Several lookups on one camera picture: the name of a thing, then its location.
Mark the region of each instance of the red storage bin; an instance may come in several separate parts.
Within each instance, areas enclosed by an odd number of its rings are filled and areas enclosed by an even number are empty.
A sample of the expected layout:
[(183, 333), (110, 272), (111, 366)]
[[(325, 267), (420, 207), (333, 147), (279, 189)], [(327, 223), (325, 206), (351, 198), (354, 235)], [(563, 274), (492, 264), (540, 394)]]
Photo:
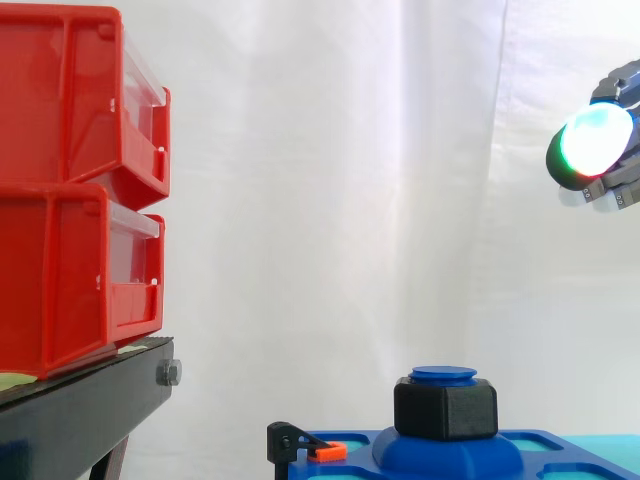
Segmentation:
[(0, 372), (45, 378), (162, 327), (164, 222), (94, 184), (0, 185)]
[(169, 92), (117, 10), (0, 4), (0, 65), (0, 181), (91, 181), (132, 210), (169, 195)]

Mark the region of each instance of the robotic arm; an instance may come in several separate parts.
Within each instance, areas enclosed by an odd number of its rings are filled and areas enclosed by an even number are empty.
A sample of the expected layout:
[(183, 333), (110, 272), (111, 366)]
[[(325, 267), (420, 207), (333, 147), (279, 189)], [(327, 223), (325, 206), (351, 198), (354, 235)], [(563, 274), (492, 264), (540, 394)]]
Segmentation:
[(589, 106), (553, 137), (547, 169), (561, 198), (581, 192), (582, 203), (606, 211), (640, 202), (640, 60), (600, 81)]

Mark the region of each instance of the blue circular lid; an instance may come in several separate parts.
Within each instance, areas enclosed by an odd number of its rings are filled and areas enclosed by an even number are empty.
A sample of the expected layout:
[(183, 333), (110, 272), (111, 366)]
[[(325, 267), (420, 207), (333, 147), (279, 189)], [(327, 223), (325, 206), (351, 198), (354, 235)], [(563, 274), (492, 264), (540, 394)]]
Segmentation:
[(425, 366), (414, 368), (409, 377), (416, 383), (462, 387), (475, 385), (476, 381), (473, 377), (477, 373), (473, 368)]

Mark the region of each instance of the led light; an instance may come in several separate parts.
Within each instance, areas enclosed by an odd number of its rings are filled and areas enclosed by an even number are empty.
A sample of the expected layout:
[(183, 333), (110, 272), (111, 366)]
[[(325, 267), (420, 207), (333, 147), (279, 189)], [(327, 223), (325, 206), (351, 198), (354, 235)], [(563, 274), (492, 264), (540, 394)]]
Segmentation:
[(567, 123), (560, 148), (567, 164), (582, 175), (606, 172), (629, 143), (633, 119), (613, 103), (594, 103)]

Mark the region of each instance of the white backdrop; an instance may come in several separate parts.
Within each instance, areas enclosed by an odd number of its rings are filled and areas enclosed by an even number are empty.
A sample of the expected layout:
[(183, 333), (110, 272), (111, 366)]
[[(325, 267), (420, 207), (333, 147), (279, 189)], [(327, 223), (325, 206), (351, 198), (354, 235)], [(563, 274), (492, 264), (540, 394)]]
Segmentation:
[(388, 426), (415, 364), (478, 368), (503, 427), (638, 432), (640, 207), (563, 209), (544, 167), (640, 55), (607, 3), (114, 1), (173, 94), (184, 364), (123, 478), (267, 478), (268, 423)]

